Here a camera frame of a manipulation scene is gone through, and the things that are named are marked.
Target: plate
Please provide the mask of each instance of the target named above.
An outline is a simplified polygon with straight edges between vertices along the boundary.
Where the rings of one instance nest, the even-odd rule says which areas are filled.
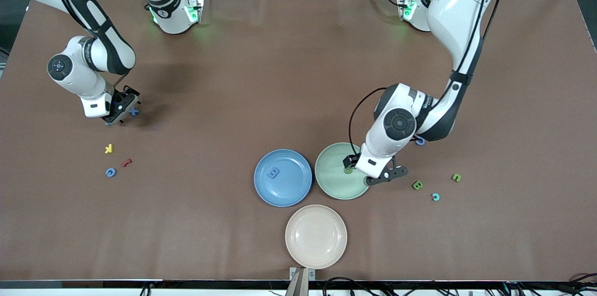
[[[296,211],[286,225],[286,248],[303,267],[328,268],[344,254],[348,234],[336,211],[323,205],[307,205]]]
[[[361,149],[354,146],[358,153]],[[368,186],[365,185],[365,173],[353,169],[352,173],[344,172],[343,160],[352,155],[350,143],[335,143],[329,145],[319,154],[315,162],[315,179],[322,190],[336,199],[354,199],[364,194]]]
[[[257,194],[275,207],[299,203],[311,189],[313,173],[309,162],[290,149],[274,150],[263,156],[253,177]]]

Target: green plate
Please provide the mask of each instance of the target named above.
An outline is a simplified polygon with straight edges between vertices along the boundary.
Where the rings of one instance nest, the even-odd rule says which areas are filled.
[[[315,179],[324,192],[336,199],[354,199],[369,188],[364,184],[365,174],[357,169],[344,172],[342,161],[352,155],[350,143],[334,143],[319,154],[315,162]]]

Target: brown table surface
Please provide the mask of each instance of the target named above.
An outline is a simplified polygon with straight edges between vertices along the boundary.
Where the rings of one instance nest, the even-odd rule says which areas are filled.
[[[108,128],[84,117],[45,73],[84,32],[32,3],[0,83],[0,279],[283,279],[297,265],[286,222],[309,204],[335,209],[349,235],[321,279],[597,270],[597,55],[575,0],[501,1],[454,131],[403,149],[406,178],[350,201],[314,183],[289,208],[256,194],[260,158],[293,149],[314,166],[374,88],[439,96],[451,59],[433,35],[386,0],[209,0],[209,25],[180,35],[142,0],[98,1],[137,52],[123,84],[141,114]],[[377,99],[356,115],[356,143]]]

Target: green led light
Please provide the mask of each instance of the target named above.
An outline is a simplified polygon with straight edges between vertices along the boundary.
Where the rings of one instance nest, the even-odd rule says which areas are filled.
[[[187,12],[188,15],[188,20],[190,20],[190,22],[197,22],[197,11],[194,10],[192,7],[187,7],[185,8],[185,12]]]
[[[412,14],[414,13],[414,10],[416,8],[417,8],[417,3],[416,3],[416,1],[413,1],[412,5],[410,5],[409,7],[407,7],[407,9],[404,10],[404,18],[406,20],[411,20]]]
[[[155,14],[153,13],[151,7],[149,7],[149,12],[151,12],[151,15],[153,16],[153,22],[155,22],[155,24],[158,24],[158,19],[155,17]]]

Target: blue plate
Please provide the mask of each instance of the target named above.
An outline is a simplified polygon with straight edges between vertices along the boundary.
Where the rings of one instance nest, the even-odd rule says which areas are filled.
[[[307,196],[313,183],[311,166],[294,150],[279,149],[263,156],[254,175],[255,189],[266,203],[291,207]]]

